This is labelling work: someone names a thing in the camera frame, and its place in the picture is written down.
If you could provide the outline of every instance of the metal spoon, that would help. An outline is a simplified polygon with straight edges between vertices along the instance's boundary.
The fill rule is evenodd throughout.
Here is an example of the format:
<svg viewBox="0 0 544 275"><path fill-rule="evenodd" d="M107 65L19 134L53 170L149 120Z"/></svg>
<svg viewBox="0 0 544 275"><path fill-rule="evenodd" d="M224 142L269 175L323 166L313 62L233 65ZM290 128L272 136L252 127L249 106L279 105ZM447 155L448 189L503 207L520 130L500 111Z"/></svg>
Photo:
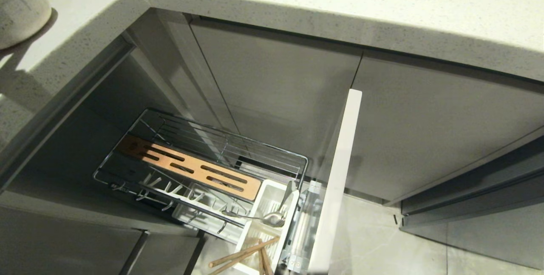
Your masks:
<svg viewBox="0 0 544 275"><path fill-rule="evenodd" d="M290 181L287 184L287 188L285 189L285 194L283 195L283 199L281 201L280 206L276 211L273 211L272 213L267 213L262 218L260 217L248 217L246 215L239 215L237 213L234 213L233 211L223 210L222 213L224 215L227 215L229 217L237 217L237 218L246 218L246 219L259 219L263 222L263 224L268 225L270 227L282 227L285 224L285 217L280 213L281 208L283 207L283 204L287 201L289 196L294 192L295 186L292 181Z"/></svg>

